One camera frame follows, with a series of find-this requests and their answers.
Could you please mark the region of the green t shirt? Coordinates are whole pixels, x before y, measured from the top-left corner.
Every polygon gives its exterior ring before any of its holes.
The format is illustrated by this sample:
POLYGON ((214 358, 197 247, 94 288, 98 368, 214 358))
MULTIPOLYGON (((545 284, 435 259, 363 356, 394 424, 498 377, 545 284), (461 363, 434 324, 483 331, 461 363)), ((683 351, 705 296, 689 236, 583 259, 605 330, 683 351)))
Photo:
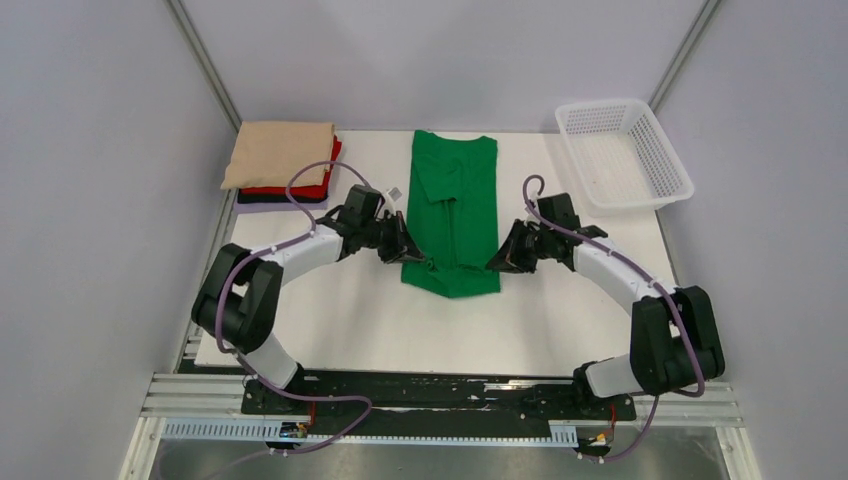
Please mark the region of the green t shirt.
POLYGON ((404 284, 451 299, 501 291, 487 268, 500 246, 497 160, 491 137, 414 132, 406 217, 425 261, 402 267, 404 284))

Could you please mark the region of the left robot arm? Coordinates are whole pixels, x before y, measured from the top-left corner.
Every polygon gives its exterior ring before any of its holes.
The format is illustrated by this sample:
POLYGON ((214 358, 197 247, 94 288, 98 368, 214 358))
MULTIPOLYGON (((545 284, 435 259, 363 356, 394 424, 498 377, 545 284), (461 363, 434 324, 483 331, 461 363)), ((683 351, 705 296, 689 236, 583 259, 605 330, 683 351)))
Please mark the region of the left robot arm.
POLYGON ((267 397, 279 411, 298 411, 307 390, 296 379, 300 364, 273 333, 283 286, 361 249, 375 250, 386 264, 424 262, 393 199, 358 184, 304 235, 258 250, 230 243, 218 251, 190 318, 271 383, 267 397))

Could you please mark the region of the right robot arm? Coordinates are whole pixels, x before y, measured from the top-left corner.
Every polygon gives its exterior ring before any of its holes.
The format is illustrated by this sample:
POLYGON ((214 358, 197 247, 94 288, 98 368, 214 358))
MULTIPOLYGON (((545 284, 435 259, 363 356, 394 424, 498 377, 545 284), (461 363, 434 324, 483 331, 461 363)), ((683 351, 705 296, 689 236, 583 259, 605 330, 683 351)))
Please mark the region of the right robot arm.
POLYGON ((513 222, 487 269, 533 273, 539 261, 554 260, 599 286, 631 320, 628 353, 575 370, 570 393, 577 413, 596 417, 618 395, 694 395, 724 374, 714 310, 703 288, 662 282, 625 258, 604 230, 581 224, 567 193, 531 205, 530 218, 513 222))

